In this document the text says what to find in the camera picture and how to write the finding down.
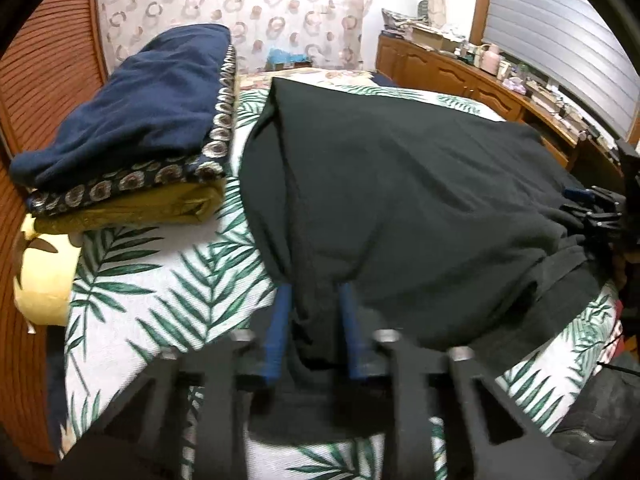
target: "window blind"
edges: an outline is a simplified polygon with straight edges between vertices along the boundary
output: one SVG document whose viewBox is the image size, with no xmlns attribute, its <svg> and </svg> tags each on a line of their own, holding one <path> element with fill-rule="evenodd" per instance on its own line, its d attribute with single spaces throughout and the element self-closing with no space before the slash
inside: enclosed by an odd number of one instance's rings
<svg viewBox="0 0 640 480">
<path fill-rule="evenodd" d="M 484 42 L 556 79 L 627 136 L 640 77 L 587 0 L 490 0 Z"/>
</svg>

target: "bed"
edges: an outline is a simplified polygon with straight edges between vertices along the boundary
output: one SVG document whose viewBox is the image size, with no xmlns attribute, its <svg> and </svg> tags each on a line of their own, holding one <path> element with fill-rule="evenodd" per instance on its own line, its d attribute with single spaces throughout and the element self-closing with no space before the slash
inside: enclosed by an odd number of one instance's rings
<svg viewBox="0 0 640 480">
<path fill-rule="evenodd" d="M 228 330 L 249 325 L 254 310 L 271 304 L 274 285 L 248 229 L 237 176 L 244 143 L 274 76 L 335 91 L 418 100 L 503 120 L 487 106 L 466 98 L 379 86 L 366 72 L 307 68 L 243 76 L 231 177 L 225 201 L 211 220 L 188 229 L 120 226 L 84 234 L 64 352 L 50 362 L 50 428 L 53 433 L 61 430 L 55 437 L 61 456 L 160 347 L 200 348 Z M 622 333 L 617 318 L 617 291 L 607 283 L 562 333 L 496 379 L 543 433 L 554 430 L 587 379 L 598 371 L 596 363 L 612 358 Z M 60 373 L 62 364 L 64 374 Z M 60 405 L 63 386 L 66 406 Z M 191 475 L 201 401 L 202 393 L 194 390 L 190 428 L 185 434 L 185 479 Z M 437 418 L 433 422 L 436 478 L 442 480 L 447 477 L 443 426 Z M 383 440 L 378 434 L 350 442 L 286 447 L 265 444 L 247 434 L 249 474 L 255 480 L 373 480 L 380 476 Z"/>
</svg>

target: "tied curtain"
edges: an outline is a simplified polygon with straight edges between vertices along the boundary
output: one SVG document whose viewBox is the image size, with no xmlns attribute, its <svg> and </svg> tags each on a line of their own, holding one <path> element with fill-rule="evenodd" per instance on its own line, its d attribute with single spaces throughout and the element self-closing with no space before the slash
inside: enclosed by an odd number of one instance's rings
<svg viewBox="0 0 640 480">
<path fill-rule="evenodd" d="M 314 66 L 359 68 L 362 22 L 373 0 L 98 0 L 111 72 L 159 33 L 192 23 L 227 26 L 240 73 L 265 70 L 269 52 Z"/>
</svg>

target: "pink bottle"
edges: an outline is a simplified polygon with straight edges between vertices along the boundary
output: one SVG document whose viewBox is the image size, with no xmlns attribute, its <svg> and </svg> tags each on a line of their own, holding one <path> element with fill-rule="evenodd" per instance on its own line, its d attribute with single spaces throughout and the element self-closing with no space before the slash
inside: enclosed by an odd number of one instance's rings
<svg viewBox="0 0 640 480">
<path fill-rule="evenodd" d="M 480 68 L 489 74 L 497 75 L 500 67 L 500 49 L 496 44 L 489 45 L 489 50 L 482 54 Z"/>
</svg>

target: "navy blue blanket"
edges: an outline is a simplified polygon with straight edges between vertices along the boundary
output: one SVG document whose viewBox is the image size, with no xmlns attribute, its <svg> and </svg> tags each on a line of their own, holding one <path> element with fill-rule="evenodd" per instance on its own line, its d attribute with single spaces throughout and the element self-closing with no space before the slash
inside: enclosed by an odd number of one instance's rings
<svg viewBox="0 0 640 480">
<path fill-rule="evenodd" d="M 68 115 L 51 145 L 16 155 L 12 179 L 64 192 L 139 162 L 200 153 L 229 44 L 228 28 L 215 24 L 160 34 Z"/>
</svg>

